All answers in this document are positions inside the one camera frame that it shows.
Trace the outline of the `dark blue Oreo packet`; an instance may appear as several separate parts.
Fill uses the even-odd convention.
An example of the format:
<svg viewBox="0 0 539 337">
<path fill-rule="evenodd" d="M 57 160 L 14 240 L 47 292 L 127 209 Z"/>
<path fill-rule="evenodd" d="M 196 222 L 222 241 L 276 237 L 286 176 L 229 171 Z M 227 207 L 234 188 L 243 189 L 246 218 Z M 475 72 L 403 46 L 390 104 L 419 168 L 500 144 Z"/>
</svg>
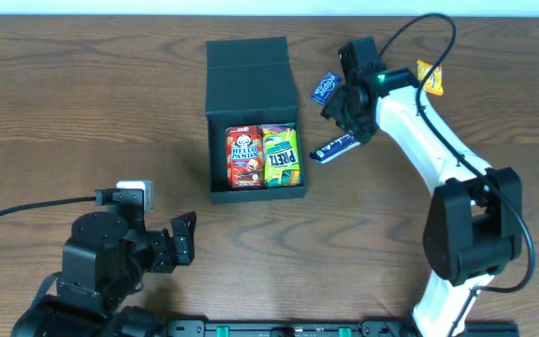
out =
<svg viewBox="0 0 539 337">
<path fill-rule="evenodd" d="M 310 152 L 310 158 L 316 163 L 326 164 L 341 154 L 356 148 L 359 144 L 360 142 L 352 135 L 346 134 L 334 139 L 322 148 Z"/>
</svg>

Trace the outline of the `green Pretz snack box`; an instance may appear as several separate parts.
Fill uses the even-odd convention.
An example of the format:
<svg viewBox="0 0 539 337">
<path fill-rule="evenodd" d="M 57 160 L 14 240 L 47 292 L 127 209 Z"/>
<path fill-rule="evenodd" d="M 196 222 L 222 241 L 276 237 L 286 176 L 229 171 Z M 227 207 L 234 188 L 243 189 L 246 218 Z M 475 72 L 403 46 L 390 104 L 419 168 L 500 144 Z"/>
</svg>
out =
<svg viewBox="0 0 539 337">
<path fill-rule="evenodd" d="M 267 188 L 301 184 L 298 138 L 294 123 L 261 125 L 264 182 Z"/>
</svg>

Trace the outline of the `red Hello Panda box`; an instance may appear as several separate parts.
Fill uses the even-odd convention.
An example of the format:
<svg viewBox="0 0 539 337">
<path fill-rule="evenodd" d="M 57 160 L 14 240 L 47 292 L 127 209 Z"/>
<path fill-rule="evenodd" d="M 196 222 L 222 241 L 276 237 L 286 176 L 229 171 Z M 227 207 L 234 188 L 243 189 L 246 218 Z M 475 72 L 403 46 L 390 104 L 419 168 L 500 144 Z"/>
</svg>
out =
<svg viewBox="0 0 539 337">
<path fill-rule="evenodd" d="M 231 189 L 264 186 L 263 131 L 259 125 L 231 126 L 226 130 L 226 166 Z"/>
</svg>

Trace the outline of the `black gift box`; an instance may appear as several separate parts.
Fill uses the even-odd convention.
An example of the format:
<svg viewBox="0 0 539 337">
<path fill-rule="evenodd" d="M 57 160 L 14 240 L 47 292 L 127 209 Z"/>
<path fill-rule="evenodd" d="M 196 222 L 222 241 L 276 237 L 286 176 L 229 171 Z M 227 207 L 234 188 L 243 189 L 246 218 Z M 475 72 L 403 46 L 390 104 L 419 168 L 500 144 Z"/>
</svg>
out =
<svg viewBox="0 0 539 337">
<path fill-rule="evenodd" d="M 296 186 L 229 187 L 226 130 L 231 126 L 292 123 L 303 158 L 299 98 L 285 37 L 215 40 L 206 43 L 210 199 L 214 204 L 302 198 L 306 169 Z"/>
</svg>

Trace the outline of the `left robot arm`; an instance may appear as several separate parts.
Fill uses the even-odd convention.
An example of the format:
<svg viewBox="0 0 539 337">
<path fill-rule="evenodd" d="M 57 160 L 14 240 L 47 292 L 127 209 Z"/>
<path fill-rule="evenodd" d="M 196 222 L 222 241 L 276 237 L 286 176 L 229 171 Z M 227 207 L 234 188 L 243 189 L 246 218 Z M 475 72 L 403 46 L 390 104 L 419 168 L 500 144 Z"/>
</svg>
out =
<svg viewBox="0 0 539 337">
<path fill-rule="evenodd" d="M 195 256 L 195 212 L 148 231 L 141 213 L 90 212 L 72 225 L 62 269 L 43 280 L 14 336 L 165 336 L 165 319 L 123 301 L 147 272 L 171 273 Z"/>
</svg>

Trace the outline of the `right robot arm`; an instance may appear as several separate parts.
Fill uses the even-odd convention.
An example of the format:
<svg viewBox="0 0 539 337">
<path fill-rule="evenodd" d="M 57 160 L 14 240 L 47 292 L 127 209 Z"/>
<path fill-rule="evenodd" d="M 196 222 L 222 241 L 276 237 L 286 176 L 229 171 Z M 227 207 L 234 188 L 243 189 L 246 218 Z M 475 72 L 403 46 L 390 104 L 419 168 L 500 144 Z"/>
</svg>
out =
<svg viewBox="0 0 539 337">
<path fill-rule="evenodd" d="M 423 249 L 432 268 L 412 311 L 421 336 L 457 336 L 482 287 L 521 253 L 521 228 L 498 195 L 521 201 L 511 168 L 493 168 L 452 131 L 407 68 L 356 68 L 321 112 L 365 143 L 387 133 L 419 172 L 431 194 Z"/>
</svg>

